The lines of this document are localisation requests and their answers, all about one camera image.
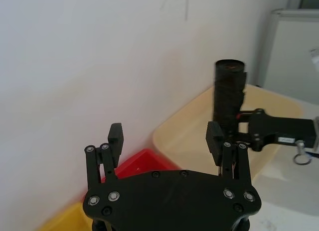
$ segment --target white table surface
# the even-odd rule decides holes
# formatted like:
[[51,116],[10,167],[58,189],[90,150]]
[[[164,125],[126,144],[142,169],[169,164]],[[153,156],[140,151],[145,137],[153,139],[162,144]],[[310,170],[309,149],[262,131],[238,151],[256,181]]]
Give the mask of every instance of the white table surface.
[[[296,101],[304,118],[319,116],[319,106]],[[249,218],[250,231],[319,230],[319,159],[299,166],[292,161],[296,153],[295,147],[282,146],[253,182],[262,207]]]

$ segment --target black bracket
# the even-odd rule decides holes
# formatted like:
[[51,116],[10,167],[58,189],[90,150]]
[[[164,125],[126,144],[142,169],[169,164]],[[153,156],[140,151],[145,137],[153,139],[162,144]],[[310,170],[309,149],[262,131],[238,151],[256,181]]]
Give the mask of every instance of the black bracket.
[[303,140],[306,148],[315,146],[317,134],[311,119],[274,117],[256,109],[241,111],[237,120],[248,123],[248,133],[239,132],[233,139],[249,143],[254,151],[261,151],[268,144],[296,146],[297,140]]
[[[218,130],[218,124],[214,125],[212,129]],[[110,143],[94,148],[94,152],[88,151],[93,146],[86,147],[89,190],[83,210],[93,219],[92,229],[247,231],[249,216],[261,207],[260,197],[251,185],[247,146],[219,138],[208,142],[209,147],[223,154],[218,176],[174,170],[117,179]],[[99,180],[101,161],[105,183]]]

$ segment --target label sticker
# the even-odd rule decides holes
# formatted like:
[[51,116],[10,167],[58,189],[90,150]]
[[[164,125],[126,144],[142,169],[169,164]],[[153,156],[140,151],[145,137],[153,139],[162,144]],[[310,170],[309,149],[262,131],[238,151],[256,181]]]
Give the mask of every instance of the label sticker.
[[278,137],[278,142],[295,143],[295,139],[294,138],[288,138],[288,137]]
[[317,72],[319,72],[319,47],[310,50],[311,61],[315,66]]

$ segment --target plastic container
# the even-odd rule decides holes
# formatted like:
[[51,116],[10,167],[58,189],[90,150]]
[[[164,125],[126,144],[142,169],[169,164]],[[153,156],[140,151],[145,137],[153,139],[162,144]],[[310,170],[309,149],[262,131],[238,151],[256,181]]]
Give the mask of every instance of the plastic container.
[[[300,118],[303,114],[296,102],[279,94],[251,85],[246,86],[245,93],[242,110],[263,108],[271,116],[292,118]],[[205,139],[212,110],[213,88],[210,88],[155,130],[155,148],[182,169],[217,175],[218,167],[214,164]],[[240,124],[239,129],[247,132],[245,124]],[[265,146],[261,152],[249,150],[252,179],[274,157],[279,147],[271,144]]]
[[[125,178],[154,170],[179,169],[162,154],[144,149],[123,162],[116,170],[119,178]],[[84,214],[78,202],[51,219],[39,231],[92,231],[92,220]]]

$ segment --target metal ring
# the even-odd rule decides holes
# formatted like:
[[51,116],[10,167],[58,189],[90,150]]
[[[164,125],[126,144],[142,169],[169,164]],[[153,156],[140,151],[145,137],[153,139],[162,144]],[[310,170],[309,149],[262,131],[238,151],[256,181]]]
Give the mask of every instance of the metal ring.
[[295,164],[297,164],[297,165],[309,165],[309,164],[311,163],[311,159],[309,159],[309,161],[307,161],[307,162],[305,162],[305,163],[298,163],[298,162],[297,162],[297,158],[298,158],[299,156],[301,156],[301,155],[300,155],[300,154],[297,154],[297,155],[294,156],[293,161],[294,161]]

